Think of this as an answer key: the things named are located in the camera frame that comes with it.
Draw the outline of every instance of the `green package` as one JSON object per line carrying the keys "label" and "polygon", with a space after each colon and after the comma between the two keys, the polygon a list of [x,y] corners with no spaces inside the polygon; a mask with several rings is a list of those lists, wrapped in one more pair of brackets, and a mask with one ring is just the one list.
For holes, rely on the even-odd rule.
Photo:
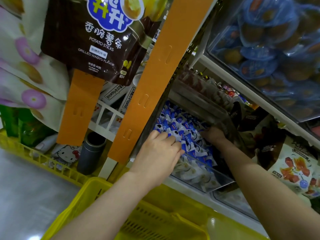
{"label": "green package", "polygon": [[27,108],[19,109],[18,130],[20,143],[28,147],[35,147],[46,137],[56,133],[38,121]]}
{"label": "green package", "polygon": [[8,137],[18,137],[19,108],[12,108],[0,104],[1,121]]}

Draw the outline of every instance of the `floor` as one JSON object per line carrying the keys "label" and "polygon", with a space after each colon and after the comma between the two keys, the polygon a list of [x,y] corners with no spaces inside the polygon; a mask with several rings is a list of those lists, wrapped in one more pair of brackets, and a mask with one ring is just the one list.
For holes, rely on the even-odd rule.
{"label": "floor", "polygon": [[1,239],[40,240],[79,189],[0,149]]}

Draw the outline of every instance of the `hand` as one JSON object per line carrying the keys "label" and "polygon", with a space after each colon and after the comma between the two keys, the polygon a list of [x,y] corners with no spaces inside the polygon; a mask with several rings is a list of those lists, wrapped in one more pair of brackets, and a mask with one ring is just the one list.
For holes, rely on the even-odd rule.
{"label": "hand", "polygon": [[209,130],[201,131],[200,134],[204,139],[209,141],[212,145],[217,146],[218,142],[226,140],[222,130],[212,126]]}
{"label": "hand", "polygon": [[160,134],[154,130],[143,143],[129,172],[137,175],[141,183],[151,190],[172,173],[183,153],[181,143],[176,142],[174,136],[168,137],[168,133]]}

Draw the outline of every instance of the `dark gray cup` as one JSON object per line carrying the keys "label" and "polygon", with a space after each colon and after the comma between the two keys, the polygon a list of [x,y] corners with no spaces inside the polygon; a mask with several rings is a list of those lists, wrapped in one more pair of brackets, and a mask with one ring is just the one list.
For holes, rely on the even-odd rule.
{"label": "dark gray cup", "polygon": [[94,172],[106,143],[106,138],[96,132],[87,134],[78,160],[77,171],[79,173],[89,175]]}

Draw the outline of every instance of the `forearm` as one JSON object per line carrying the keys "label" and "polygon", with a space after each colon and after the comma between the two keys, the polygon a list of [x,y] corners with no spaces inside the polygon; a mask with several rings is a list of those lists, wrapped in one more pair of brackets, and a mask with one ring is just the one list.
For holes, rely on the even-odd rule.
{"label": "forearm", "polygon": [[52,239],[114,239],[130,213],[149,190],[134,173],[125,173]]}
{"label": "forearm", "polygon": [[314,210],[230,141],[216,146],[271,239],[318,238],[320,216]]}

